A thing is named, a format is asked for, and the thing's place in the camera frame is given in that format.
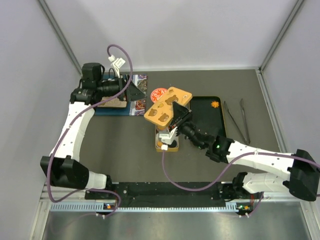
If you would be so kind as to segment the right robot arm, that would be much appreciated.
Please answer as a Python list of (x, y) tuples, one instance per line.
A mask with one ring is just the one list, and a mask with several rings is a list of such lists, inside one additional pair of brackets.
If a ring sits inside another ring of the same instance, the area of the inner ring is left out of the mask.
[(232, 181), (234, 194), (245, 198), (261, 192), (289, 192), (292, 196), (314, 202), (320, 196), (320, 165), (305, 150), (278, 153), (242, 144), (221, 135), (202, 134), (192, 122), (192, 112), (173, 102), (173, 119), (169, 130), (186, 139), (212, 161), (227, 166), (242, 165), (260, 173), (240, 172)]

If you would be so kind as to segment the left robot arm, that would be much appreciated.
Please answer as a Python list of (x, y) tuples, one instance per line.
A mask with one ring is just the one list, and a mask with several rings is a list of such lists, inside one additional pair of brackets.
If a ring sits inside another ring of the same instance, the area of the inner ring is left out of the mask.
[(96, 189), (102, 198), (114, 191), (108, 175), (95, 173), (80, 163), (80, 151), (86, 129), (95, 113), (114, 114), (125, 111), (142, 115), (146, 109), (146, 75), (120, 74), (115, 67), (105, 74), (100, 63), (82, 66), (78, 87), (71, 93), (68, 114), (61, 135), (50, 155), (43, 156), (40, 167), (50, 187), (75, 190)]

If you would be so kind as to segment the black sandwich cookie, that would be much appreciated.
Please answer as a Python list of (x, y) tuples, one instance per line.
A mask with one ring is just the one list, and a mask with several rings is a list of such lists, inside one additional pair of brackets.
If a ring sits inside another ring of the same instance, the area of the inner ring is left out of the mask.
[(176, 148), (177, 147), (177, 142), (174, 140), (172, 144), (170, 145), (171, 148)]

